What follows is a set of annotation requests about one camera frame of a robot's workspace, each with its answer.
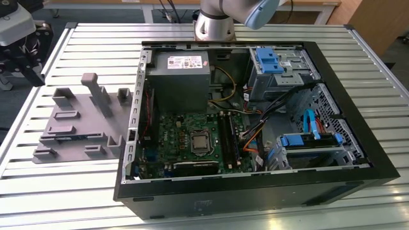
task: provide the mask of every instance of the green circuit board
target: green circuit board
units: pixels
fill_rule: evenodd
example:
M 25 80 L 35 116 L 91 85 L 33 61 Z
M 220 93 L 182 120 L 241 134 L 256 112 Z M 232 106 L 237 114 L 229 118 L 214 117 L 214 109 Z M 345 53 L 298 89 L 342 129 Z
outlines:
M 244 131 L 244 124 L 240 114 L 232 115 L 234 130 Z M 210 151 L 194 154 L 192 152 L 192 138 L 194 133 L 205 132 L 209 138 Z M 236 168 L 226 168 L 222 162 L 221 141 L 218 134 L 217 114 L 192 115 L 161 115 L 158 124 L 158 147 L 157 164 L 151 164 L 152 178 L 165 177 L 158 163 L 181 161 L 217 161 L 220 164 L 220 174 L 245 173 L 252 171 L 250 157 L 241 157 L 240 165 Z

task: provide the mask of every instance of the metal table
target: metal table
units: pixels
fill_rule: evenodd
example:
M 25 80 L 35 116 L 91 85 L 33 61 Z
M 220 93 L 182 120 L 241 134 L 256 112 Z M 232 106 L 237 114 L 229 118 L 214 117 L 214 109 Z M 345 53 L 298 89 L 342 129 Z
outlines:
M 32 152 L 55 105 L 55 89 L 87 92 L 80 76 L 96 72 L 108 92 L 133 90 L 141 41 L 190 40 L 192 25 L 79 24 L 63 32 L 44 67 L 47 86 L 32 90 L 0 148 L 0 227 L 408 229 L 409 94 L 357 33 L 342 26 L 269 25 L 252 31 L 237 25 L 236 36 L 318 43 L 401 178 L 325 206 L 141 221 L 112 200 L 117 160 L 36 165 Z

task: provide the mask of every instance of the power supply label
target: power supply label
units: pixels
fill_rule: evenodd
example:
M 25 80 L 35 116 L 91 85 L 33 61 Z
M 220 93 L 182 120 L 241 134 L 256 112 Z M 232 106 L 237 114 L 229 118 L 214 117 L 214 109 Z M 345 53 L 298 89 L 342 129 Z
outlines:
M 174 56 L 168 57 L 168 69 L 201 69 L 201 56 Z

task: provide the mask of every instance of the ram slot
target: ram slot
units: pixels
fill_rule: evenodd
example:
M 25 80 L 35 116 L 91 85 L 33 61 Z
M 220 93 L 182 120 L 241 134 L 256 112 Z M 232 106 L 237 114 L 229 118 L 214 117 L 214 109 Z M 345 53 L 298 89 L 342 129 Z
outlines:
M 240 154 L 230 115 L 220 113 L 217 123 L 221 141 L 222 162 L 224 166 L 228 169 L 232 169 L 240 165 Z

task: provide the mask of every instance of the motherboard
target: motherboard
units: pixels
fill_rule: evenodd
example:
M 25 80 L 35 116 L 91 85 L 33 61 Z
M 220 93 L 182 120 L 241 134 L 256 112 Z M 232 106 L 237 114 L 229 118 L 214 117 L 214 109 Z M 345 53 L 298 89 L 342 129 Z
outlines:
M 220 114 L 160 116 L 157 148 L 145 148 L 147 163 L 141 164 L 148 178 L 166 178 L 225 173 L 252 172 L 249 154 L 238 148 L 238 134 L 244 131 L 240 114 L 229 114 L 232 133 L 222 132 Z M 229 144 L 236 148 L 225 150 Z

